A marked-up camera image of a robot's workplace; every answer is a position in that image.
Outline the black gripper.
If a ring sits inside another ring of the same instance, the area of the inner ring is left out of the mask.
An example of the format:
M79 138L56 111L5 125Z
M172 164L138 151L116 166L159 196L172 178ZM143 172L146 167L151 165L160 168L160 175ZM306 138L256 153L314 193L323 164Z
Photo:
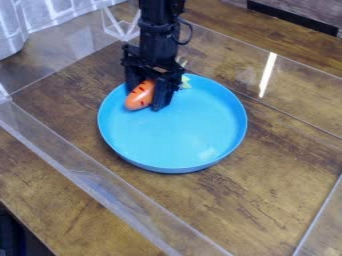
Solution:
M151 109L162 110L179 90L184 67L176 62L178 50L146 48L124 44L121 65L126 75L126 90L131 92L146 78L156 78Z

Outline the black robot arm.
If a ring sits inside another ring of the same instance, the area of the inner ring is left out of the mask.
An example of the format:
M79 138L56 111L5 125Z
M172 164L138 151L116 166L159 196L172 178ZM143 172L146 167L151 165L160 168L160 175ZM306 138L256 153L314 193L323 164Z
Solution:
M178 46L190 43L192 35L180 41L180 25L192 25L179 15L184 12L186 0L139 0L140 28L139 45L126 43L121 65L124 67L126 91L147 79L155 83L151 109L159 111L170 103L179 90L184 68L176 62Z

